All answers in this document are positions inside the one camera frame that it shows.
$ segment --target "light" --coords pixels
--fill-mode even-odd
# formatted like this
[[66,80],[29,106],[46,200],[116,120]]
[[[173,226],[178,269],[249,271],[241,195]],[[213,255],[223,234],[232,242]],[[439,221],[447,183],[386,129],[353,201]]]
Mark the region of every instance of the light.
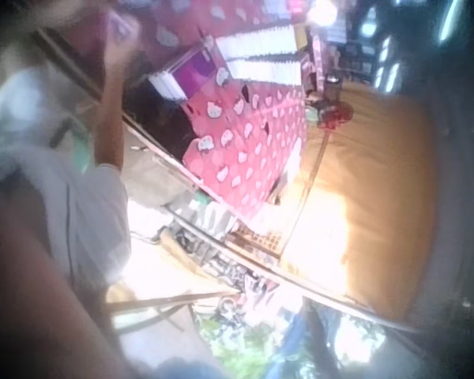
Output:
[[374,33],[376,33],[377,28],[378,26],[375,24],[375,22],[368,21],[362,25],[361,32],[366,37],[372,37]]
[[381,79],[382,79],[382,72],[383,72],[383,68],[382,67],[379,67],[378,69],[378,72],[376,73],[376,81],[374,82],[374,86],[376,88],[379,88],[379,86],[381,85]]
[[446,16],[444,24],[442,25],[439,42],[443,42],[453,31],[453,22],[455,20],[455,16],[458,14],[460,3],[461,0],[453,0],[451,2],[450,10],[448,11],[448,15]]
[[307,12],[307,20],[318,26],[330,26],[337,19],[337,7],[329,0],[316,0]]
[[375,6],[372,6],[370,9],[369,9],[369,13],[367,13],[367,18],[373,20],[376,18],[376,7]]
[[386,83],[386,92],[391,92],[393,89],[393,86],[395,85],[395,80],[397,79],[397,73],[398,73],[398,68],[399,64],[395,63],[392,67],[392,69],[389,71],[389,76],[388,76],[388,82]]
[[382,41],[382,48],[385,49],[389,46],[389,42],[392,39],[392,37],[388,36],[384,41]]
[[381,54],[379,55],[379,61],[384,62],[387,57],[388,57],[388,47],[385,48],[383,51],[381,51]]

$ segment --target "metal pole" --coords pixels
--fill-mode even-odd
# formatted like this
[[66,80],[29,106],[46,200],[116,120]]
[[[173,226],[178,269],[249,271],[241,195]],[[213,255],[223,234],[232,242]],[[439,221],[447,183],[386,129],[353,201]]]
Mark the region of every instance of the metal pole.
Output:
[[376,324],[387,326],[389,328],[395,328],[395,329],[403,330],[406,332],[418,332],[416,328],[410,325],[387,320],[369,310],[365,310],[364,308],[361,308],[359,306],[354,306],[352,304],[343,302],[341,300],[337,300],[328,295],[324,295],[317,291],[313,291],[310,288],[307,288],[299,283],[296,283],[294,280],[291,280],[287,278],[286,276],[281,275],[280,273],[273,272],[270,268],[267,268],[263,264],[256,262],[248,257],[243,256],[241,253],[226,246],[224,243],[218,241],[213,236],[208,235],[204,231],[200,230],[198,227],[195,227],[193,224],[183,219],[181,216],[179,216],[177,213],[170,210],[168,207],[164,207],[164,208],[167,212],[169,212],[174,217],[174,220],[176,222],[178,222],[182,227],[187,229],[189,232],[199,237],[202,241],[218,249],[221,253],[233,259],[237,263],[240,263],[241,265],[248,267],[250,270],[255,271],[259,275],[263,275],[267,279],[273,280],[278,284],[294,287],[297,291],[300,291],[302,295],[306,296],[307,298],[310,298],[311,300],[314,300],[315,302],[319,302],[320,304],[329,306],[330,308],[334,308],[335,310],[339,310],[341,312],[347,313],[351,316],[359,317],[364,320],[374,322]]
[[235,296],[235,292],[212,292],[209,294],[188,294],[172,296],[170,298],[151,298],[148,300],[134,300],[130,302],[110,302],[107,309],[110,313],[129,313],[142,308],[161,306],[182,306],[206,298],[219,298],[221,296]]

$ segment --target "sunlight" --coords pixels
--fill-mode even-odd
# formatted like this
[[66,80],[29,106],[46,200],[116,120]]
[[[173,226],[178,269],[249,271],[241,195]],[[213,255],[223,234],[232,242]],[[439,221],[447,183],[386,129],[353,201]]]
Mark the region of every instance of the sunlight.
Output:
[[343,295],[347,290],[344,255],[348,247],[348,221],[344,198],[312,189],[310,201],[281,258],[289,271]]
[[343,366],[368,363],[385,342],[386,335],[377,325],[361,322],[348,315],[342,317],[334,342],[337,358]]

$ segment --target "hand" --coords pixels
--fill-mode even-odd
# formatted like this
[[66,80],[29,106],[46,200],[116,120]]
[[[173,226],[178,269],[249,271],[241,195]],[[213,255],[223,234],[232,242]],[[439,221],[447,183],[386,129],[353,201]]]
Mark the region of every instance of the hand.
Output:
[[129,15],[109,13],[107,41],[103,62],[107,73],[123,71],[134,56],[141,35],[141,25]]

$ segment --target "red cloth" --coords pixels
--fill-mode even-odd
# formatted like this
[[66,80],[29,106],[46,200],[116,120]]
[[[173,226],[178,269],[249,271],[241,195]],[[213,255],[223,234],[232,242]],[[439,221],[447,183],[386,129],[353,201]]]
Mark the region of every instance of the red cloth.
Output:
[[217,48],[211,54],[220,75],[183,105],[198,135],[183,163],[203,190],[248,222],[283,172],[297,139],[305,145],[304,94],[300,87],[244,84],[229,75],[222,81],[226,65],[217,58]]
[[[143,27],[142,50],[159,69],[202,36],[217,38],[270,26],[273,18],[264,12],[265,3],[272,4],[265,0],[217,4],[213,0],[154,0],[149,9],[136,13]],[[302,11],[298,6],[290,9],[299,20]],[[95,15],[65,30],[63,36],[83,56],[90,55],[101,49],[105,22],[105,15]],[[221,80],[227,68],[211,38],[208,49],[219,69],[182,105],[198,135],[183,163],[202,189],[246,222],[263,204],[297,138],[305,143],[303,92],[274,84],[249,84],[247,103],[240,81],[229,75]]]

